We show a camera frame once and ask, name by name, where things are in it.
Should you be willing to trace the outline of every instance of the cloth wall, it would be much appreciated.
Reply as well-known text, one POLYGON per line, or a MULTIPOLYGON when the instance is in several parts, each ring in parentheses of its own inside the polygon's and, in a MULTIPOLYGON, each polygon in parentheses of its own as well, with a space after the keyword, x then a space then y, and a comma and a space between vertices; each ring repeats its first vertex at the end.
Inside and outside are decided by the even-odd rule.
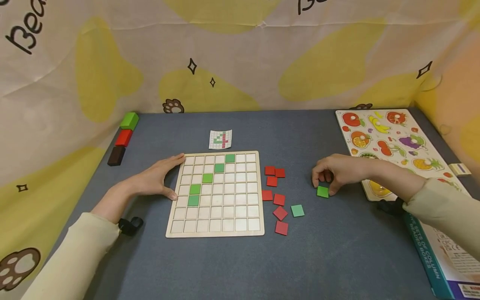
POLYGON ((480 178, 479 16, 477 0, 0 0, 0 299, 38 273, 127 111, 417 103, 480 178))

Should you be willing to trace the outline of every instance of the wooden grid board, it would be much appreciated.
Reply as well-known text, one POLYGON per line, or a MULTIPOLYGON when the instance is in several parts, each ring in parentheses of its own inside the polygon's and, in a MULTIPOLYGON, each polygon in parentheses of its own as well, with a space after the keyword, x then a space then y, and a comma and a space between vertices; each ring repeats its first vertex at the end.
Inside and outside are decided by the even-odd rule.
POLYGON ((186 154, 167 238, 265 234, 258 151, 186 154))
MULTIPOLYGON (((388 160, 468 194, 407 109, 337 110, 336 117, 352 156, 388 160)), ((362 185, 370 201, 396 199, 373 181, 362 185)))

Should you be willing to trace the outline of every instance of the green tile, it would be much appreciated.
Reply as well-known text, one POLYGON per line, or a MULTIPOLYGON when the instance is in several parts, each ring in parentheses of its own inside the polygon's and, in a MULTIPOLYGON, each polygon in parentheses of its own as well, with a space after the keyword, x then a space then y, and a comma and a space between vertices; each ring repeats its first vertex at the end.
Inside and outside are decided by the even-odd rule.
POLYGON ((204 174, 202 178, 202 183, 212 183, 213 182, 213 174, 204 174))
POLYGON ((319 186, 317 188, 317 196, 320 196, 320 197, 324 197, 324 198, 328 198, 328 188, 324 187, 324 186, 319 186))
POLYGON ((234 163, 235 162, 235 154, 225 155, 225 162, 226 163, 234 163))
POLYGON ((224 164, 215 164, 215 173, 223 173, 225 170, 224 164))
POLYGON ((138 115, 134 112, 128 112, 125 117, 123 117, 123 121, 120 123, 120 128, 135 130, 137 123, 138 115))
POLYGON ((200 199, 199 195, 189 196, 188 197, 188 206, 198 206, 198 201, 200 199))
POLYGON ((200 194, 200 187, 201 185, 200 184, 192 184, 190 186, 190 195, 192 194, 200 194))
POLYGON ((292 209, 292 214, 293 214, 294 217, 305 215, 305 213, 303 212, 303 207, 301 206, 301 204, 292 205, 291 209, 292 209))

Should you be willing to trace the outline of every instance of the beige sleeve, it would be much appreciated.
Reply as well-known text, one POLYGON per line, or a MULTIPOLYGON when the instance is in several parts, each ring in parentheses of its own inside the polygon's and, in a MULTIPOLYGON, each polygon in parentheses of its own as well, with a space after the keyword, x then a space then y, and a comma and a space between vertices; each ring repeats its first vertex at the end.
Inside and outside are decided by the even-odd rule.
POLYGON ((73 224, 22 300, 83 299, 98 263, 119 236, 117 225, 91 213, 73 224))
POLYGON ((436 179, 428 179, 403 208, 480 261, 480 201, 436 179))

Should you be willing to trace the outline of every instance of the red tile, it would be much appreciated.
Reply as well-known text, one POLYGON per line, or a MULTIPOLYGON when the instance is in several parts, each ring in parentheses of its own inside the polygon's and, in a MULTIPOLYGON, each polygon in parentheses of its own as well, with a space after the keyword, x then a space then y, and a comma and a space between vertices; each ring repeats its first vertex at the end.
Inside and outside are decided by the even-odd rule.
POLYGON ((277 178, 273 176, 267 177, 267 186, 276 186, 277 178))
POLYGON ((283 220, 283 219, 288 215, 287 211, 286 211, 283 207, 281 207, 281 206, 277 207, 276 210, 273 211, 273 214, 274 214, 280 221, 283 220))
POLYGON ((277 221, 275 226, 275 232, 279 234, 287 235, 288 223, 277 221))
POLYGON ((273 199, 273 204, 284 206, 285 196, 280 194, 275 194, 275 198, 273 199))
POLYGON ((275 167, 274 166, 266 166, 265 167, 265 175, 275 176, 275 167))
POLYGON ((272 191, 262 190, 262 200, 263 200, 263 201, 272 201, 272 200, 273 200, 273 193, 272 193, 272 191))
POLYGON ((275 169, 275 177, 285 178, 285 169, 275 169))
POLYGON ((128 146, 130 138, 132 137, 133 131, 130 129, 123 129, 115 142, 115 146, 128 146))

